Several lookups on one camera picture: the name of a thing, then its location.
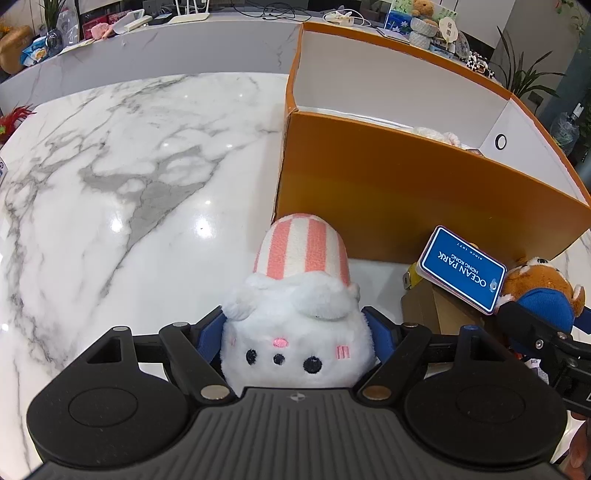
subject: pink striped hat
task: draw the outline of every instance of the pink striped hat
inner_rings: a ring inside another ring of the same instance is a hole
[[[256,255],[255,273],[281,280],[299,273],[323,271],[350,283],[343,239],[322,218],[295,213],[277,220]]]

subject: white plush toy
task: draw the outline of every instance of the white plush toy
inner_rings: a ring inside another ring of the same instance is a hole
[[[415,127],[413,128],[413,134],[420,135],[421,137],[430,138],[441,143],[453,145],[454,147],[461,147],[462,143],[456,134],[452,132],[446,132],[444,134],[427,127]]]
[[[222,310],[222,372],[236,395],[248,386],[351,387],[375,364],[345,246],[316,216],[276,221],[254,273]]]

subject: black circular pad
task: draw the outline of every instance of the black circular pad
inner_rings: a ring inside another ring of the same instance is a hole
[[[74,468],[116,468],[164,451],[189,416],[181,391],[118,363],[76,360],[36,396],[27,425],[39,455]]]
[[[430,377],[411,389],[404,410],[428,447],[476,467],[549,461],[566,426],[560,396],[513,362],[471,362]]]
[[[134,395],[120,388],[86,390],[70,403],[70,415],[87,427],[112,427],[130,418],[138,409]]]
[[[457,409],[471,420],[482,423],[507,423],[521,416],[525,401],[509,388],[476,385],[458,393]]]

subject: green plant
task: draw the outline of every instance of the green plant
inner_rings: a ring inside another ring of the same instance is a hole
[[[501,35],[501,41],[503,42],[503,48],[505,49],[509,63],[508,71],[505,70],[502,65],[495,64],[501,69],[501,73],[505,77],[505,88],[512,92],[517,98],[521,98],[526,93],[535,92],[536,90],[541,90],[549,93],[553,97],[558,97],[556,90],[549,88],[546,85],[540,85],[539,83],[534,85],[534,82],[544,75],[560,75],[564,77],[564,73],[560,72],[538,72],[537,70],[534,70],[534,67],[538,63],[552,54],[552,50],[542,55],[527,71],[525,71],[523,67],[523,52],[521,52],[519,60],[517,60],[515,50],[513,49],[513,42],[511,41],[509,34],[507,33],[505,38],[505,34],[503,34],[501,29],[499,27],[496,29]]]
[[[570,19],[572,20],[573,27],[577,31],[579,35],[579,40],[581,36],[585,32],[587,28],[587,22],[583,19],[583,13],[581,12],[581,7],[579,6],[578,2],[574,2],[573,0],[557,0],[556,1],[556,13],[559,15],[562,13],[563,7],[568,6],[571,10],[575,9],[573,15],[571,15]]]
[[[45,25],[47,31],[50,32],[57,27],[57,17],[61,12],[64,2],[66,0],[43,0],[43,4],[39,4],[45,10]]]

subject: plush toy eye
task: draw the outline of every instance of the plush toy eye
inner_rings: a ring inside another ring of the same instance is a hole
[[[246,361],[248,362],[248,365],[252,365],[254,362],[256,362],[256,350],[251,348],[248,352],[246,352]]]
[[[306,370],[309,374],[317,374],[320,369],[322,368],[322,362],[320,358],[315,356],[309,356],[304,360],[304,370]]]

